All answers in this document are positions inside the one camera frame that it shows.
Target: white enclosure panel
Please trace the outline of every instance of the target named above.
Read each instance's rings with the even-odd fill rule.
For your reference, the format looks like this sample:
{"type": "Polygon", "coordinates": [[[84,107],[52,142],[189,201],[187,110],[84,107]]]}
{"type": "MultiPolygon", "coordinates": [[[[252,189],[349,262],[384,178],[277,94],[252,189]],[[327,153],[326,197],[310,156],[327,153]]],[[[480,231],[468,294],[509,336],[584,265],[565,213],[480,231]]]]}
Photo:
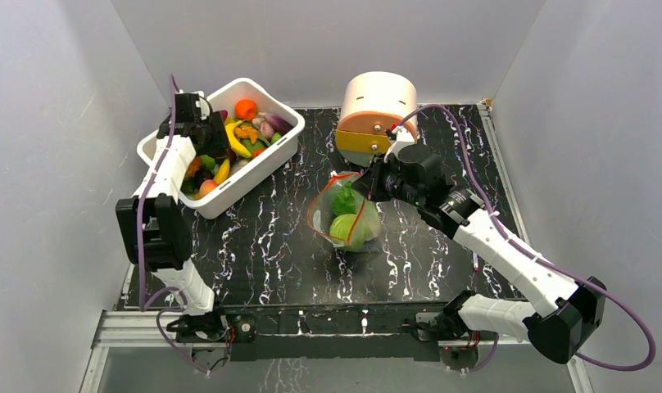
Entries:
{"type": "Polygon", "coordinates": [[[78,391],[167,105],[108,0],[0,2],[0,392],[78,391]]]}
{"type": "MultiPolygon", "coordinates": [[[[600,278],[655,334],[646,370],[587,366],[595,392],[662,392],[662,1],[549,1],[493,107],[533,245],[600,278]]],[[[634,364],[646,344],[607,302],[583,352],[634,364]]]]}
{"type": "Polygon", "coordinates": [[[249,77],[293,106],[340,106],[372,70],[419,102],[493,97],[544,0],[112,0],[167,97],[167,75],[215,91],[249,77]]]}

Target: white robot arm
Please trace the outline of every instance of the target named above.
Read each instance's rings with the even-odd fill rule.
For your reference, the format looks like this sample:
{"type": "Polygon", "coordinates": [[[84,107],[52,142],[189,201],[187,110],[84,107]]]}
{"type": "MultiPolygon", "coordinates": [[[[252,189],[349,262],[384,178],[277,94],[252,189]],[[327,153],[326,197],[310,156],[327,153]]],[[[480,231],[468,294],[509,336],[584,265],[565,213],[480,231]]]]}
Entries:
{"type": "MultiPolygon", "coordinates": [[[[428,225],[483,257],[526,298],[498,300],[462,292],[424,326],[432,333],[425,339],[497,332],[530,341],[548,359],[567,363],[601,324],[605,298],[516,250],[512,242],[524,242],[510,231],[503,238],[483,201],[464,187],[447,184],[440,158],[429,147],[415,144],[407,130],[397,127],[388,136],[395,142],[353,188],[371,201],[396,198],[415,206],[428,225]]],[[[595,278],[590,281],[603,287],[595,278]]]]}
{"type": "MultiPolygon", "coordinates": [[[[156,138],[154,160],[140,187],[130,199],[119,200],[116,216],[119,220],[129,259],[138,264],[137,213],[139,198],[152,182],[144,197],[143,249],[144,269],[159,278],[167,287],[179,290],[175,299],[184,314],[218,322],[211,318],[215,294],[201,278],[191,261],[193,250],[191,231],[178,207],[179,189],[188,165],[196,155],[224,152],[228,147],[222,119],[212,114],[210,104],[201,92],[175,95],[175,131],[170,137],[170,119],[160,126],[156,138]]],[[[221,326],[214,327],[217,334],[221,326]]]]}

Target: rectangular container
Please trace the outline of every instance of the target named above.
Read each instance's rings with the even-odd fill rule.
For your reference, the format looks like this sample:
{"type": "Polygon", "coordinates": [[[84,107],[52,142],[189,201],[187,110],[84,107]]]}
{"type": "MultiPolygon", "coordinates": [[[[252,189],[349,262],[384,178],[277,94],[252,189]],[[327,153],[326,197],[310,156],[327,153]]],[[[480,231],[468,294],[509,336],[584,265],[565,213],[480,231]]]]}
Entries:
{"type": "MultiPolygon", "coordinates": [[[[213,106],[213,111],[226,109],[231,116],[234,116],[234,105],[244,98],[253,100],[259,111],[275,113],[282,117],[292,124],[292,130],[276,143],[271,144],[269,148],[236,174],[225,180],[218,188],[198,201],[179,192],[180,201],[187,207],[195,209],[207,219],[214,219],[220,215],[234,202],[250,192],[258,183],[261,183],[264,178],[270,176],[277,168],[290,160],[297,152],[297,136],[305,128],[305,120],[300,114],[291,107],[275,100],[263,87],[249,78],[235,79],[207,97],[213,106]]],[[[155,155],[156,136],[157,130],[138,143],[138,155],[148,165],[150,165],[152,157],[155,155]]]]}

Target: black marble tabletop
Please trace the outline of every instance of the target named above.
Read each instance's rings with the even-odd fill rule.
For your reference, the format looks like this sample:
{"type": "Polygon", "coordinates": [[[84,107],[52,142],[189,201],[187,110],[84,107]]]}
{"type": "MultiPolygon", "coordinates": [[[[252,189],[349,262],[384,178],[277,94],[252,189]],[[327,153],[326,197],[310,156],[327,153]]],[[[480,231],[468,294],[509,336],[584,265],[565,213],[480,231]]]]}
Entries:
{"type": "MultiPolygon", "coordinates": [[[[516,232],[497,164],[476,105],[451,106],[465,131],[474,172],[500,220],[516,232]]],[[[299,110],[306,127],[298,153],[216,219],[184,207],[193,230],[193,261],[225,305],[329,305],[450,300],[469,288],[492,297],[519,294],[488,264],[428,227],[403,202],[378,204],[383,233],[365,253],[338,251],[315,236],[306,212],[332,170],[358,170],[344,162],[333,141],[338,109],[299,110]]],[[[471,186],[456,132],[445,115],[419,115],[422,143],[442,157],[455,184],[471,186]]],[[[147,292],[162,288],[148,275],[147,292]]],[[[121,309],[138,305],[134,269],[121,309]]]]}

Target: clear plastic bag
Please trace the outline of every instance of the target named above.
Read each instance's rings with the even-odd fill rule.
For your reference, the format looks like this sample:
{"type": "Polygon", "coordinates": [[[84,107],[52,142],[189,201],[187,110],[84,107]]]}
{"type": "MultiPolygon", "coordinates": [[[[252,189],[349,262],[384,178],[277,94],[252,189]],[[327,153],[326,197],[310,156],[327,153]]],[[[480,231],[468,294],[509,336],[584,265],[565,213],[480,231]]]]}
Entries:
{"type": "Polygon", "coordinates": [[[360,174],[341,172],[331,175],[329,183],[311,202],[307,223],[336,248],[367,251],[365,243],[381,233],[377,207],[350,188],[360,174]]]}

